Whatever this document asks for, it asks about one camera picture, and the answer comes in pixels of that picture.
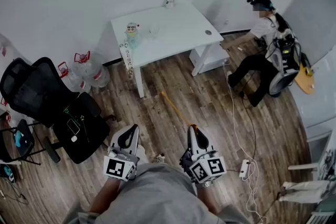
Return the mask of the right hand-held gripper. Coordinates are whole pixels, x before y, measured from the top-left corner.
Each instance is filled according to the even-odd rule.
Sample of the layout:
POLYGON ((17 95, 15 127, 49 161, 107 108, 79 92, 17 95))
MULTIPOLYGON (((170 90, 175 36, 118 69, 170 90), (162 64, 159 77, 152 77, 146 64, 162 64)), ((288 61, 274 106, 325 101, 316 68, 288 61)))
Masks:
POLYGON ((187 146, 192 154, 189 167, 192 182, 211 182, 227 173, 224 158, 214 151, 212 138, 203 128, 195 124, 188 127, 187 146))

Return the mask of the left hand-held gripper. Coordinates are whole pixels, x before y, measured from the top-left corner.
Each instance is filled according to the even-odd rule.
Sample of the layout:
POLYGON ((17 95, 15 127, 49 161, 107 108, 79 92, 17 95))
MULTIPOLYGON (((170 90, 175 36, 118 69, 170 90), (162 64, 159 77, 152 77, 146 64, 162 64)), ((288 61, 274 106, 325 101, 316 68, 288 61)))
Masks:
POLYGON ((105 176, 124 182, 135 179, 140 160, 136 156, 139 133, 138 125, 133 124, 113 134, 108 154, 103 162, 105 176))

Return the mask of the orange stirring stick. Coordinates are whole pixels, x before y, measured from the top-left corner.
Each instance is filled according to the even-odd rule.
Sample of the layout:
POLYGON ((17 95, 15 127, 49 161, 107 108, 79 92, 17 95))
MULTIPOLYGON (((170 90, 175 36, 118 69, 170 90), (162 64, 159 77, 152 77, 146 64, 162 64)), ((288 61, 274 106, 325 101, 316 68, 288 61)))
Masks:
POLYGON ((184 116, 183 114, 178 110, 178 108, 172 103, 172 101, 166 96, 166 94, 162 91, 161 95, 163 98, 170 104, 170 106, 174 109, 174 111, 178 114, 178 116, 186 123, 186 125, 193 126, 197 129, 197 126, 195 124, 191 124, 184 116))

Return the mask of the clear glass cup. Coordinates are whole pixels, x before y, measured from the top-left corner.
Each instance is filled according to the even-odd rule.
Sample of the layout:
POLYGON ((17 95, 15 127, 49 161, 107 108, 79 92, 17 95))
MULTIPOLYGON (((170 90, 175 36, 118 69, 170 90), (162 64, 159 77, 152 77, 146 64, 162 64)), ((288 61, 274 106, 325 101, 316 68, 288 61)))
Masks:
POLYGON ((152 24, 149 26, 149 37, 156 39, 160 30, 160 26, 157 24, 152 24))

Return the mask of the person's left forearm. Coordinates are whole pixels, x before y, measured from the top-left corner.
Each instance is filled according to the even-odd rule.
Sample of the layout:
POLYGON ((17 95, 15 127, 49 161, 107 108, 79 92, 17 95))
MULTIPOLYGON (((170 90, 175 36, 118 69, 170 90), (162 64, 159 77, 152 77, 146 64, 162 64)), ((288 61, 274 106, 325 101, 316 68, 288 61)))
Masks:
POLYGON ((104 213, 116 199, 120 184, 120 180, 109 178, 94 198, 89 211, 96 214, 104 213))

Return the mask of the person's right forearm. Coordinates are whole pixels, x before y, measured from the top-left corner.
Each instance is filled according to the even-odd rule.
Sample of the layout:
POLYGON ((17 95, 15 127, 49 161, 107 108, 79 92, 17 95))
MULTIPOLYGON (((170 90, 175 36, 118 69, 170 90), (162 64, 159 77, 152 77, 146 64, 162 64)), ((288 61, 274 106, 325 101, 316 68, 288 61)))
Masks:
POLYGON ((220 212, 220 206, 213 194, 214 184, 208 188, 202 188, 201 184, 195 184, 197 197, 204 203, 208 210, 217 215, 220 212))

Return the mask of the person's light trousers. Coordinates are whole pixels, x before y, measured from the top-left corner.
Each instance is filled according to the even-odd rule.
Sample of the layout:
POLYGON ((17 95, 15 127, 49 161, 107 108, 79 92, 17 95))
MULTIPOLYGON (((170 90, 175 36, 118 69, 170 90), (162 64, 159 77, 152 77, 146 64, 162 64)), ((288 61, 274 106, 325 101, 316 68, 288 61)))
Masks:
POLYGON ((137 146, 136 157, 139 159, 138 165, 149 163, 149 160, 145 154, 145 149, 141 144, 137 146))

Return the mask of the white power strip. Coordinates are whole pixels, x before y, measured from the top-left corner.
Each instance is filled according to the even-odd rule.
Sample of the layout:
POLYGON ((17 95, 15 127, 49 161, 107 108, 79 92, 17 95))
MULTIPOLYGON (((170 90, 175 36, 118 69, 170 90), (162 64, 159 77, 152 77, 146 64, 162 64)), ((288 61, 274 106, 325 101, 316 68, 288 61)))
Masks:
POLYGON ((239 174, 238 174, 238 176, 241 179, 244 179, 244 178, 247 177, 249 164, 250 164, 250 161, 248 159, 244 159, 242 161, 241 166, 240 166, 240 170, 239 170, 239 174))

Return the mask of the black smartphone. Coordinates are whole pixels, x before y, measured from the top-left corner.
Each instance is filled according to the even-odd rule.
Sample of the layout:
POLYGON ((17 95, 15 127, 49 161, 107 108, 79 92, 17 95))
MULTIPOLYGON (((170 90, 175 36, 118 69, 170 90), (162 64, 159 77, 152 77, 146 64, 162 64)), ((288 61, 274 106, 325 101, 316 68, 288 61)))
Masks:
POLYGON ((67 126, 72 131, 74 135, 77 135, 80 131, 80 126, 73 119, 69 119, 67 122, 67 126))

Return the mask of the person's grey shirt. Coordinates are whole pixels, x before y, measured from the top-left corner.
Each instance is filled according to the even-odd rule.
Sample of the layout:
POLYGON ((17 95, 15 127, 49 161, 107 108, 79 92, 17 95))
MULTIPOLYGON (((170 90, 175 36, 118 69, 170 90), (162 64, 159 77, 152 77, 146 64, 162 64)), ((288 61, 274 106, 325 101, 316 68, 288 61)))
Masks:
POLYGON ((64 224, 250 224, 234 206, 215 215, 197 197, 187 175, 167 164, 139 166, 136 178, 120 184, 119 193, 102 214, 84 211, 79 203, 64 224))

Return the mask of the sticker strip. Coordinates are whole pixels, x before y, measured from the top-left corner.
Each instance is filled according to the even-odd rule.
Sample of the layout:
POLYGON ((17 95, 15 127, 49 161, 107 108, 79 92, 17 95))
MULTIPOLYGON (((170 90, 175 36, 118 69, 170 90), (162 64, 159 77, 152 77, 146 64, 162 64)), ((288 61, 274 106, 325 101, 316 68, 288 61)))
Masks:
POLYGON ((131 59, 131 50, 128 43, 125 41, 124 43, 119 45, 120 54, 124 63, 124 67, 129 79, 133 78, 133 65, 131 59))

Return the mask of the white drawer cabinet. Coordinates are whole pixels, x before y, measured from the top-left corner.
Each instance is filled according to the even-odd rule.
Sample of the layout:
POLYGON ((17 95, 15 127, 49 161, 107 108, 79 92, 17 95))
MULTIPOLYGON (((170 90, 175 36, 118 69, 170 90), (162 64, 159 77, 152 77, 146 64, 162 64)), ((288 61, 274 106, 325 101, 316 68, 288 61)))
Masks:
POLYGON ((207 72, 227 64, 229 62, 229 54, 222 48, 220 43, 216 43, 192 49, 189 59, 194 65, 192 71, 192 76, 194 77, 199 73, 207 72), (198 73, 196 73, 195 68, 199 65, 198 62, 205 51, 207 51, 206 58, 204 58, 198 73))

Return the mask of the black folding stool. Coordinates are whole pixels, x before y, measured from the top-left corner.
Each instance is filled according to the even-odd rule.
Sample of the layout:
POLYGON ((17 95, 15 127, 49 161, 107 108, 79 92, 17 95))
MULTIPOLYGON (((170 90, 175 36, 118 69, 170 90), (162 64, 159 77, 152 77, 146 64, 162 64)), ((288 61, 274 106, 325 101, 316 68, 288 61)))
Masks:
POLYGON ((4 163, 24 161, 35 165, 40 165, 40 163, 34 162, 32 159, 32 156, 35 153, 31 153, 35 146, 35 139, 30 130, 30 127, 32 127, 32 130, 36 134, 33 127, 34 125, 36 125, 36 123, 28 124, 26 120, 22 119, 19 121, 19 124, 16 127, 0 130, 0 161, 3 161, 4 163), (17 158, 12 158, 5 144, 4 132, 10 132, 12 134, 15 144, 14 134, 17 130, 21 131, 23 137, 20 140, 21 147, 15 146, 15 148, 18 150, 19 156, 17 158))

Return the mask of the black office chair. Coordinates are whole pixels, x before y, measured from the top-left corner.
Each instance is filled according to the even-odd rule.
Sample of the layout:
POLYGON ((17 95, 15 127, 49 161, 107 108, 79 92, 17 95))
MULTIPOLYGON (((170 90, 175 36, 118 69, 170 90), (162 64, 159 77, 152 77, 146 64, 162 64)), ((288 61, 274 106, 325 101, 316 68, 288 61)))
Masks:
POLYGON ((53 62, 42 57, 32 65, 23 59, 13 60, 5 69, 0 80, 0 93, 9 106, 48 128, 52 128, 57 143, 44 139, 44 146, 54 162, 60 158, 56 152, 62 147, 70 159, 80 164, 88 159, 105 141, 110 132, 107 119, 94 98, 86 93, 72 92, 61 80, 53 62), (70 114, 80 124, 77 140, 67 126, 70 114), (84 133, 80 116, 85 117, 85 126, 90 142, 84 133))

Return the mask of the cartoon figure bottle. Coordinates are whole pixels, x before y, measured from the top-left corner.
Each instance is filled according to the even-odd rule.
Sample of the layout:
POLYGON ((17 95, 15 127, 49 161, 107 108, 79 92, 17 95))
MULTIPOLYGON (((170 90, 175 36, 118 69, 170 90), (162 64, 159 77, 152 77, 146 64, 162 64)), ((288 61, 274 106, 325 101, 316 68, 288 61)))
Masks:
POLYGON ((138 31, 139 24, 128 23, 125 31, 127 43, 131 49, 136 49, 140 44, 140 35, 138 31))

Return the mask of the blue toy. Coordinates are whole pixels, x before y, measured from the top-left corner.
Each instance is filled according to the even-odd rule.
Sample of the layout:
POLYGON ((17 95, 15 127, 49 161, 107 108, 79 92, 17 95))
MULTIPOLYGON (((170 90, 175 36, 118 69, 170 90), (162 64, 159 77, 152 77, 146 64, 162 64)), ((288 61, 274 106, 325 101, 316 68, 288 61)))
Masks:
POLYGON ((23 137, 21 131, 17 130, 14 134, 15 146, 21 147, 20 140, 23 137))

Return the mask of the white table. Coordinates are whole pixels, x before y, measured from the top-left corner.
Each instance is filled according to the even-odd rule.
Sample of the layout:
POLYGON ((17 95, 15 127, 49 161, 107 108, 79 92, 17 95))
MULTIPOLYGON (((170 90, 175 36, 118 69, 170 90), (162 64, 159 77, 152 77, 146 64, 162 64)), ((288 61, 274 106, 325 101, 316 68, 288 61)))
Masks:
MULTIPOLYGON (((118 45, 126 41, 128 23, 139 24, 140 44, 131 49, 133 76, 140 97, 144 97, 141 67, 152 62, 195 49, 220 43, 223 38, 213 25, 192 5, 179 3, 173 8, 156 7, 136 12, 111 21, 118 45), (149 37, 149 26, 157 24, 160 30, 156 39, 149 37)), ((201 56, 195 72, 198 73, 207 51, 201 56)))

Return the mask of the round yellow table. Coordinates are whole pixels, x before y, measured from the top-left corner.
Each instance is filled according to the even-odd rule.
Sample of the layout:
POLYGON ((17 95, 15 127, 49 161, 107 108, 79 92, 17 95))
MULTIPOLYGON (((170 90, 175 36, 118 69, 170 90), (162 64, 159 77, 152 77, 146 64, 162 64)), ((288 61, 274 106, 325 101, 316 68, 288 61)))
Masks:
POLYGON ((315 93, 313 70, 307 55, 303 52, 301 53, 300 58, 300 70, 295 77, 295 82, 305 94, 315 93))

